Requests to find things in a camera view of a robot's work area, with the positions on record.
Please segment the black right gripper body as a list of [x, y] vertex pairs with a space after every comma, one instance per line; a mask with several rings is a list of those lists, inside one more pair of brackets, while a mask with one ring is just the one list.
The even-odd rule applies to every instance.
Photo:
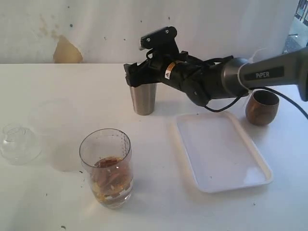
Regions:
[[165, 82], [165, 72], [170, 64], [185, 62], [188, 52], [182, 51], [178, 54], [153, 53], [151, 59], [146, 59], [141, 64], [124, 64], [126, 83], [130, 87], [139, 87], [144, 84]]

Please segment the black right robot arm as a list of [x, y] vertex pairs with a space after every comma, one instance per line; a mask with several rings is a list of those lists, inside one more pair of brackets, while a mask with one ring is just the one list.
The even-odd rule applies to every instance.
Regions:
[[201, 107], [213, 99], [241, 98], [249, 90], [279, 85], [296, 85], [301, 99], [308, 100], [307, 48], [256, 63], [233, 56], [202, 61], [186, 51], [152, 53], [141, 64], [124, 65], [129, 86], [163, 83]]

